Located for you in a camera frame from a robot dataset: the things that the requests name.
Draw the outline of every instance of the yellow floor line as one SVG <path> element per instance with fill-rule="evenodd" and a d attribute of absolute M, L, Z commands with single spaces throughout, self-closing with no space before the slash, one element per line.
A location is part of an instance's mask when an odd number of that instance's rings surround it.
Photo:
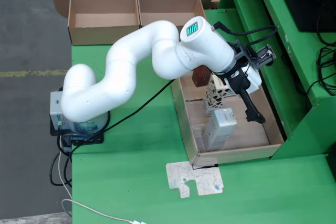
<path fill-rule="evenodd" d="M 25 77 L 25 76 L 65 76 L 67 69 L 45 70 L 45 71 L 8 71 L 0 72 L 0 77 Z"/>

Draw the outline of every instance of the green workbench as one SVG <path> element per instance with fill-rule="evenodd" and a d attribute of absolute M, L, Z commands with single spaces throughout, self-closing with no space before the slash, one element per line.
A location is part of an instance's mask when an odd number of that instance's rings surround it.
<path fill-rule="evenodd" d="M 208 10 L 206 15 L 211 23 L 219 18 L 232 30 L 242 29 L 237 10 Z M 73 46 L 72 64 L 89 65 L 100 81 L 109 48 Z M 137 82 L 133 97 L 111 111 L 110 124 L 167 83 L 154 73 L 151 58 L 139 63 Z M 323 155 L 220 165 L 222 194 L 198 196 L 190 181 L 191 196 L 181 199 L 177 189 L 169 189 L 165 168 L 166 163 L 188 160 L 178 124 L 169 87 L 107 132 L 104 143 L 82 146 L 73 154 L 73 199 L 105 214 L 148 224 L 334 223 L 336 183 Z M 72 214 L 74 224 L 121 223 L 75 204 Z"/>

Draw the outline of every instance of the power cord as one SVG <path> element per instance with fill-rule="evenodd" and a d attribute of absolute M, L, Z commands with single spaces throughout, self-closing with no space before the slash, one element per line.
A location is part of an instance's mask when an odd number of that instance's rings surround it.
<path fill-rule="evenodd" d="M 59 156 L 59 152 L 57 152 L 56 156 L 54 157 L 54 159 L 52 160 L 52 163 L 51 163 L 51 166 L 50 166 L 50 171 L 49 171 L 49 179 L 50 179 L 50 183 L 53 185 L 53 186 L 63 186 L 63 184 L 56 184 L 54 183 L 54 181 L 52 180 L 52 171 L 53 171 L 53 168 L 54 168 L 54 164 L 55 164 L 55 161 L 56 159 L 58 158 Z M 66 185 L 70 185 L 70 182 L 72 181 L 71 180 L 66 180 Z"/>
<path fill-rule="evenodd" d="M 162 89 L 160 89 L 154 96 L 152 96 L 151 99 L 149 99 L 148 101 L 146 101 L 140 108 L 138 108 L 136 111 L 134 111 L 132 114 L 126 116 L 125 118 L 121 119 L 119 122 L 115 123 L 114 125 L 108 127 L 107 129 L 105 129 L 103 132 L 98 133 L 96 135 L 94 135 L 93 137 L 89 138 L 86 141 L 81 142 L 79 145 L 77 145 L 69 154 L 70 160 L 72 160 L 72 154 L 74 153 L 75 150 L 77 150 L 79 147 L 81 147 L 82 145 L 90 142 L 92 139 L 94 139 L 95 137 L 97 137 L 100 134 L 105 133 L 106 131 L 109 131 L 110 129 L 116 127 L 118 124 L 122 123 L 123 121 L 127 120 L 128 118 L 134 116 L 135 114 L 137 114 L 139 111 L 141 111 L 147 104 L 149 104 L 151 101 L 153 101 L 163 90 L 165 90 L 174 80 L 169 81 L 165 86 L 163 86 Z"/>
<path fill-rule="evenodd" d="M 319 40 L 325 44 L 324 47 L 322 47 L 320 49 L 319 55 L 318 55 L 318 59 L 316 61 L 316 65 L 317 65 L 317 73 L 318 73 L 318 79 L 317 81 L 313 82 L 310 87 L 308 88 L 307 92 L 306 92 L 306 110 L 308 111 L 308 107 L 307 107 L 307 101 L 308 101 L 308 94 L 309 91 L 311 90 L 311 88 L 313 87 L 314 84 L 318 83 L 321 87 L 323 87 L 326 92 L 332 96 L 336 95 L 335 91 L 336 91 L 336 85 L 331 85 L 329 83 L 326 83 L 325 80 L 329 79 L 330 77 L 336 75 L 336 72 L 333 74 L 328 75 L 327 77 L 323 77 L 323 73 L 322 73 L 322 69 L 323 68 L 327 68 L 330 66 L 336 66 L 336 41 L 335 42 L 326 42 L 321 34 L 320 34 L 320 30 L 319 30 L 319 22 L 320 22 L 320 18 L 322 17 L 322 15 L 325 13 L 325 11 L 323 11 L 319 18 L 317 19 L 317 23 L 316 23 L 316 31 L 317 31 L 317 36 L 319 38 Z M 332 53 L 332 57 L 331 58 L 327 58 L 326 61 L 322 62 L 322 59 L 328 55 L 330 55 Z"/>
<path fill-rule="evenodd" d="M 88 207 L 88 206 L 85 206 L 85 205 L 83 205 L 83 204 L 81 204 L 81 203 L 79 203 L 79 202 L 76 202 L 76 201 L 72 200 L 71 193 L 69 192 L 68 188 L 66 187 L 66 183 L 64 183 L 64 181 L 63 181 L 63 179 L 62 179 L 62 177 L 61 177 L 61 173 L 60 173 L 60 158 L 61 158 L 62 153 L 64 153 L 65 155 L 68 156 L 68 159 L 66 160 L 66 163 L 65 163 L 65 165 L 64 165 L 64 171 L 63 171 L 63 176 L 64 176 L 66 182 L 68 183 L 69 181 L 67 181 L 67 179 L 66 179 L 66 169 L 67 169 L 68 162 L 69 162 L 69 160 L 71 160 L 71 156 L 72 156 L 73 152 L 74 152 L 76 149 L 78 149 L 80 146 L 82 146 L 82 145 L 88 143 L 89 141 L 91 141 L 91 140 L 94 139 L 95 137 L 99 136 L 100 134 L 103 134 L 103 133 L 105 133 L 106 131 L 109 131 L 110 129 L 114 128 L 114 127 L 117 126 L 118 124 L 122 123 L 123 121 L 125 121 L 125 120 L 127 120 L 128 118 L 130 118 L 130 117 L 134 116 L 135 114 L 137 114 L 137 113 L 138 113 L 139 111 L 141 111 L 147 104 L 149 104 L 152 100 L 154 100 L 160 93 L 162 93 L 162 91 L 165 90 L 165 89 L 166 89 L 166 88 L 167 88 L 173 81 L 174 81 L 174 80 L 169 81 L 165 86 L 163 86 L 162 89 L 160 89 L 154 96 L 152 96 L 152 98 L 150 98 L 148 101 L 146 101 L 141 107 L 139 107 L 139 108 L 138 108 L 136 111 L 134 111 L 132 114 L 130 114 L 130 115 L 124 117 L 122 120 L 120 120 L 119 122 L 115 123 L 114 125 L 108 127 L 107 129 L 103 130 L 102 132 L 98 132 L 97 134 L 95 134 L 95 135 L 94 135 L 93 137 L 91 137 L 90 139 L 88 139 L 88 140 L 86 140 L 86 141 L 83 141 L 82 143 L 80 143 L 79 145 L 77 145 L 77 146 L 72 150 L 72 152 L 71 152 L 70 154 L 68 154 L 68 155 L 67 155 L 67 153 L 65 153 L 65 152 L 63 151 L 63 149 L 61 148 L 61 137 L 60 137 L 60 136 L 57 137 L 57 140 L 58 140 L 58 141 L 57 141 L 57 143 L 58 143 L 57 145 L 58 145 L 59 148 L 60 148 L 60 152 L 59 152 L 59 154 L 57 155 L 57 156 L 59 156 L 59 158 L 58 158 L 58 174 L 59 174 L 59 178 L 60 178 L 60 180 L 61 180 L 61 182 L 62 182 L 62 185 L 64 186 L 64 188 L 66 189 L 66 191 L 67 191 L 67 193 L 69 194 L 69 197 L 70 197 L 70 199 L 64 199 L 64 200 L 62 200 L 62 203 L 61 203 L 61 204 L 62 204 L 62 207 L 63 207 L 64 212 L 66 212 L 69 216 L 71 216 L 71 214 L 70 214 L 70 213 L 65 209 L 65 207 L 64 207 L 64 202 L 65 202 L 65 201 L 69 201 L 69 202 L 75 203 L 75 204 L 77 204 L 77 205 L 79 205 L 79 206 L 82 206 L 82 207 L 84 207 L 84 208 L 86 208 L 86 209 L 88 209 L 88 210 L 90 210 L 90 211 L 93 211 L 93 212 L 95 212 L 95 213 L 97 213 L 97 214 L 99 214 L 99 215 L 105 216 L 105 217 L 110 218 L 110 219 L 115 219 L 115 220 L 125 221 L 125 222 L 128 222 L 128 223 L 130 223 L 130 224 L 146 224 L 145 222 L 138 222 L 138 221 L 136 221 L 136 220 L 135 220 L 135 221 L 130 221 L 130 220 L 126 220 L 126 219 L 120 219 L 120 218 L 117 218 L 117 217 L 109 216 L 109 215 L 103 214 L 103 213 L 101 213 L 101 212 L 99 212 L 99 211 L 96 211 L 96 210 L 94 210 L 94 209 L 92 209 L 92 208 L 90 208 L 90 207 Z M 53 165 L 54 165 L 54 162 L 55 162 L 57 156 L 54 158 L 54 161 L 53 161 L 53 163 L 52 163 L 52 167 L 53 167 Z"/>
<path fill-rule="evenodd" d="M 258 58 L 258 54 L 253 50 L 252 45 L 254 44 L 258 44 L 266 39 L 268 39 L 269 37 L 271 37 L 272 35 L 274 35 L 277 31 L 278 31 L 278 27 L 274 26 L 274 25 L 269 25 L 269 26 L 264 26 L 264 27 L 260 27 L 251 31 L 244 31 L 244 32 L 234 32 L 231 31 L 229 28 L 227 28 L 222 22 L 218 21 L 214 26 L 215 29 L 220 29 L 224 32 L 226 32 L 227 34 L 231 34 L 234 36 L 243 36 L 243 35 L 249 35 L 249 34 L 254 34 L 257 33 L 259 31 L 263 31 L 263 30 L 269 30 L 272 29 L 273 31 L 271 31 L 269 34 L 261 37 L 260 39 L 257 39 L 255 41 L 251 41 L 246 45 L 246 48 L 248 49 L 248 51 L 250 52 L 250 54 L 252 55 L 252 57 L 254 58 Z"/>

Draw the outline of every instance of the open cardboard box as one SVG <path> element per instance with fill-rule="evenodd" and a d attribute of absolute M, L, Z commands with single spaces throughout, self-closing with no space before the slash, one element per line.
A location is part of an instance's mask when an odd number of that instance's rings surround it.
<path fill-rule="evenodd" d="M 195 16 L 205 18 L 201 0 L 54 0 L 68 18 L 73 45 L 113 44 L 158 20 L 168 20 L 179 31 Z"/>
<path fill-rule="evenodd" d="M 205 13 L 201 0 L 138 0 L 141 26 L 168 20 L 181 31 L 191 18 Z"/>
<path fill-rule="evenodd" d="M 137 0 L 69 0 L 73 45 L 115 43 L 140 28 Z"/>
<path fill-rule="evenodd" d="M 263 114 L 266 123 L 247 122 L 245 104 L 239 97 L 229 97 L 224 108 L 232 108 L 237 127 L 221 150 L 207 152 L 202 133 L 210 117 L 205 117 L 201 106 L 206 86 L 195 87 L 192 72 L 172 83 L 175 107 L 185 149 L 192 165 L 208 166 L 272 157 L 283 144 L 283 138 L 262 87 L 251 98 Z"/>

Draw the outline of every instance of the gray control box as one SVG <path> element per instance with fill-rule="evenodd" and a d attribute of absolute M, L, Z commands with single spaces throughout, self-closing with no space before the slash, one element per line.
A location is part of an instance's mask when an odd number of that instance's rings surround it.
<path fill-rule="evenodd" d="M 61 97 L 62 91 L 50 93 L 50 118 L 55 130 L 68 130 L 69 122 L 62 114 Z"/>

